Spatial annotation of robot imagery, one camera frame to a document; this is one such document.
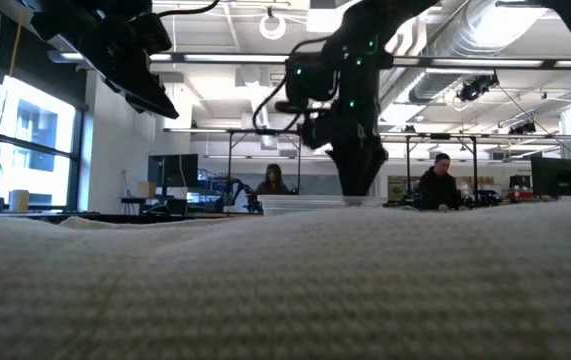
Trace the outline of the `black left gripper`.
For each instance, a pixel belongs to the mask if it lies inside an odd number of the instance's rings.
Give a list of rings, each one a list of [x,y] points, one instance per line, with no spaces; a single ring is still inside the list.
[[[156,14],[142,13],[130,20],[106,16],[92,30],[84,49],[98,58],[91,64],[114,83],[136,112],[179,117],[159,79],[150,72],[150,56],[158,51]]]

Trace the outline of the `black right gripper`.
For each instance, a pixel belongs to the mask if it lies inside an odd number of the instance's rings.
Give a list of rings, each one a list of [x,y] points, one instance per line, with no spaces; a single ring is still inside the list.
[[[333,113],[335,135],[328,155],[337,168],[344,196],[366,196],[388,159],[381,147],[379,119],[379,112]],[[364,167],[360,149],[365,148],[372,150]]]

